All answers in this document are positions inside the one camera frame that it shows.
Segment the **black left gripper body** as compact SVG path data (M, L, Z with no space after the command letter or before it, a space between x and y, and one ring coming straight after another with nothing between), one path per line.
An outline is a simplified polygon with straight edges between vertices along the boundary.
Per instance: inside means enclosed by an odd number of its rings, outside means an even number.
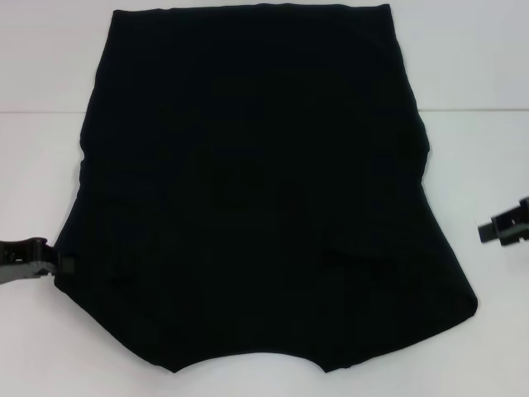
M53 249L44 237L1 241L1 284L53 273Z

